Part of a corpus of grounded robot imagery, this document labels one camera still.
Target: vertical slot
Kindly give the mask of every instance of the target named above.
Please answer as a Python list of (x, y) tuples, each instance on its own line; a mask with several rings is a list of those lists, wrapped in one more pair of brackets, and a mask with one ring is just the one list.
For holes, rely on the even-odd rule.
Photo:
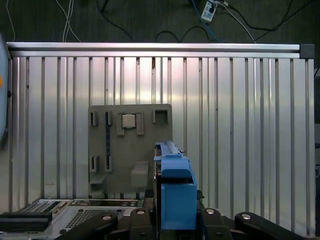
[(93, 127), (99, 125), (99, 113), (97, 111), (90, 112), (90, 123)]

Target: gray block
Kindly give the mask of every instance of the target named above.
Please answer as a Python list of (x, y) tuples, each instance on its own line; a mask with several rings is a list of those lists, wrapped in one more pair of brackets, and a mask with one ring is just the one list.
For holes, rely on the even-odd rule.
[(131, 186), (133, 188), (146, 188), (148, 183), (148, 168), (147, 161), (137, 162), (131, 171)]

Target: metal component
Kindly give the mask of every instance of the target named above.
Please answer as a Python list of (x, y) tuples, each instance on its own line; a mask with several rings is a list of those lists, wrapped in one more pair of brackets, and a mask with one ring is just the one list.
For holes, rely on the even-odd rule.
[(251, 219), (250, 215), (248, 215), (248, 214), (242, 214), (241, 217), (243, 219), (245, 219), (245, 220), (250, 220)]
[(208, 214), (214, 214), (214, 213), (215, 213), (215, 211), (214, 211), (213, 209), (207, 209), (206, 212), (207, 212)]
[(103, 219), (103, 220), (110, 220), (111, 217), (110, 217), (110, 216), (104, 216), (102, 219)]
[(122, 115), (122, 127), (123, 128), (135, 128), (136, 127), (136, 115), (124, 114)]
[[(88, 178), (84, 176), (88, 175), (89, 164), (86, 150), (89, 104), (170, 103), (173, 139), (179, 149), (196, 156), (190, 160), (202, 183), (203, 194), (208, 196), (203, 200), (206, 207), (216, 206), (217, 195), (219, 207), (228, 217), (232, 217), (233, 204), (235, 213), (246, 207), (259, 215), (263, 211), (271, 221), (279, 219), (281, 226), (293, 227), (301, 235), (315, 235), (316, 218), (312, 207), (315, 205), (314, 61), (299, 59), (298, 45), (14, 42), (8, 47), (13, 56), (10, 124), (15, 134), (11, 136), (10, 145), (13, 156), (10, 157), (9, 150), (0, 151), (3, 179), (0, 189), (4, 196), (0, 211), (8, 211), (8, 206), (13, 211), (24, 207), (25, 202), (32, 202), (42, 195), (43, 187), (44, 193), (51, 195), (50, 190), (55, 189), (54, 194), (58, 192), (66, 199), (71, 199), (74, 193), (77, 198), (88, 197)], [(56, 62), (55, 59), (46, 60), (52, 57), (59, 59), (56, 92), (46, 88), (45, 71), (42, 71), (48, 69), (45, 63)], [(136, 62), (126, 59), (124, 64), (122, 57), (133, 57)], [(153, 57), (154, 72), (148, 77)], [(135, 73), (130, 77), (134, 81), (132, 84), (124, 78), (129, 73)], [(198, 80), (199, 91), (190, 88), (195, 83), (189, 76), (196, 75), (194, 81)], [(288, 92), (293, 83), (299, 88)], [(39, 102), (40, 98), (44, 103), (49, 99), (59, 103), (49, 105), (58, 108), (56, 112), (59, 112), (58, 124), (51, 125), (58, 129), (52, 130), (54, 136), (58, 131), (56, 147), (49, 146), (53, 141), (47, 135), (47, 127), (39, 128), (45, 126), (45, 120), (55, 121), (46, 115), (49, 114), (47, 105)], [(198, 108), (194, 111), (189, 106), (195, 106), (196, 102), (202, 106), (199, 112)], [(230, 124), (221, 120), (221, 116), (226, 116)], [(189, 139), (194, 134), (200, 136), (200, 145)], [(293, 152), (291, 142), (299, 146), (294, 147)], [(52, 162), (43, 161), (42, 153), (49, 156), (53, 149), (59, 149), (59, 156)], [(225, 154), (228, 149), (232, 154)], [(302, 155), (307, 156), (304, 161), (300, 161)], [(57, 159), (65, 160), (57, 165)], [(285, 168), (277, 180), (279, 166)], [(44, 169), (47, 173), (50, 168), (59, 174), (48, 175), (45, 179), (53, 180), (44, 182), (41, 171)], [(305, 174), (296, 173), (292, 179), (291, 169)], [(294, 206), (287, 204), (291, 186), (296, 194), (289, 202), (295, 203)], [(276, 211), (277, 189), (280, 191)], [(232, 196), (239, 196), (238, 193), (242, 194), (235, 202)], [(307, 209), (301, 220), (292, 217), (301, 215), (298, 206)]]

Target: screw head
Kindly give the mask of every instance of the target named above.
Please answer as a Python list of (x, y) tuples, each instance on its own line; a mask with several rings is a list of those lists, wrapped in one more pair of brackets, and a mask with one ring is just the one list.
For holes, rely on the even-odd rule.
[(221, 237), (223, 237), (223, 236), (224, 236), (224, 235), (222, 234), (222, 232), (219, 232), (219, 231), (218, 231), (218, 232), (216, 232), (216, 233), (215, 233), (215, 235), (216, 235), (217, 237), (219, 237), (219, 238), (221, 238)]
[(105, 220), (105, 221), (107, 221), (107, 220), (110, 220), (111, 217), (110, 217), (110, 216), (104, 216), (102, 219)]
[(242, 214), (241, 217), (245, 220), (250, 220), (251, 219), (251, 216), (248, 215), (248, 214)]
[(213, 209), (211, 209), (211, 208), (209, 208), (209, 209), (207, 209), (205, 211), (206, 211), (207, 214), (214, 214), (215, 213), (215, 211)]

